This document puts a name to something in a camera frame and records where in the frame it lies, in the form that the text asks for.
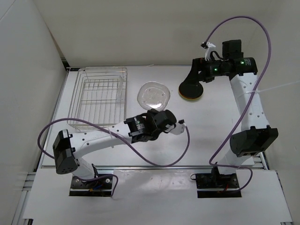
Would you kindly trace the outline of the black plate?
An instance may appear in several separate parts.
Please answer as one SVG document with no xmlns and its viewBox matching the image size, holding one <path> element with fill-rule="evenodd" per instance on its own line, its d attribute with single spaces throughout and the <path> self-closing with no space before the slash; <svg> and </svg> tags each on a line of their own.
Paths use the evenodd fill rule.
<svg viewBox="0 0 300 225">
<path fill-rule="evenodd" d="M 179 92 L 188 98 L 196 98 L 198 96 L 202 96 L 203 86 L 201 86 L 201 87 L 187 86 L 187 87 L 184 87 L 183 89 L 179 89 Z"/>
</svg>

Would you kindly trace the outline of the grey plate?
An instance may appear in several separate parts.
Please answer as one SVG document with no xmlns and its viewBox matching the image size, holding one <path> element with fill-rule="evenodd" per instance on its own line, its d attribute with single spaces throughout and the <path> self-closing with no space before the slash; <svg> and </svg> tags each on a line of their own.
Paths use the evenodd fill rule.
<svg viewBox="0 0 300 225">
<path fill-rule="evenodd" d="M 162 111 L 166 108 L 170 96 L 170 91 L 165 85 L 150 81 L 140 88 L 137 94 L 137 102 L 145 110 Z"/>
</svg>

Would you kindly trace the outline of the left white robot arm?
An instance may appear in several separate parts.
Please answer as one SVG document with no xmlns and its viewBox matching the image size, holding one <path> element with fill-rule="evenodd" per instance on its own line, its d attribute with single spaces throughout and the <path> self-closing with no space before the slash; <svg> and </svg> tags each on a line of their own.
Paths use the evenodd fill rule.
<svg viewBox="0 0 300 225">
<path fill-rule="evenodd" d="M 60 131 L 53 143 L 57 174 L 72 173 L 92 188 L 98 183 L 98 176 L 92 164 L 83 156 L 97 150 L 122 144 L 154 141 L 161 133 L 179 135 L 184 126 L 179 124 L 169 111 L 148 110 L 107 128 L 71 134 L 67 129 Z"/>
</svg>

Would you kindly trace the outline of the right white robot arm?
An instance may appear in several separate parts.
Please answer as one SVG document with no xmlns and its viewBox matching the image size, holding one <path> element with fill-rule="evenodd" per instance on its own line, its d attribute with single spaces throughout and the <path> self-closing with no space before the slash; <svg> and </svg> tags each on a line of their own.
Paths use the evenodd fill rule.
<svg viewBox="0 0 300 225">
<path fill-rule="evenodd" d="M 203 58 L 192 61 L 192 67 L 186 79 L 179 85 L 179 94 L 188 100 L 196 100 L 203 94 L 202 82 L 212 82 L 216 77 L 227 76 L 230 81 L 240 119 L 235 127 L 238 133 L 231 132 L 225 139 L 230 149 L 216 162 L 216 170 L 210 177 L 212 185 L 222 187 L 232 175 L 250 157 L 267 148 L 278 137 L 277 128 L 268 122 L 259 93 L 256 92 L 259 76 L 256 61 L 244 57 L 241 40 L 229 40 L 222 43 L 222 55 L 216 52 L 216 46 L 203 42 L 206 49 Z"/>
</svg>

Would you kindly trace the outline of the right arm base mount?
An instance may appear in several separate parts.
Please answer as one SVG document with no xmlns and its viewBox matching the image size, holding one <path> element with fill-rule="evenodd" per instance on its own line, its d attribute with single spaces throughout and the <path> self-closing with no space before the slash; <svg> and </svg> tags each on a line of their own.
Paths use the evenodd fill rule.
<svg viewBox="0 0 300 225">
<path fill-rule="evenodd" d="M 219 174 L 218 170 L 211 173 L 194 173 L 190 179 L 196 182 L 197 198 L 241 198 L 237 174 Z"/>
</svg>

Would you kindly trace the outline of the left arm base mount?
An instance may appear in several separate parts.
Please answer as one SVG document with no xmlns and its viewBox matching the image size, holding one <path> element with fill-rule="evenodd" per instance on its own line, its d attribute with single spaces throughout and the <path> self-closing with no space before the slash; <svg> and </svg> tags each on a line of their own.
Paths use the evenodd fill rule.
<svg viewBox="0 0 300 225">
<path fill-rule="evenodd" d="M 113 190 L 113 176 L 105 173 L 96 173 L 95 178 L 98 176 L 105 176 L 105 178 L 95 181 L 82 181 L 76 176 L 72 175 L 70 184 L 69 196 L 91 196 L 91 197 L 111 197 Z"/>
</svg>

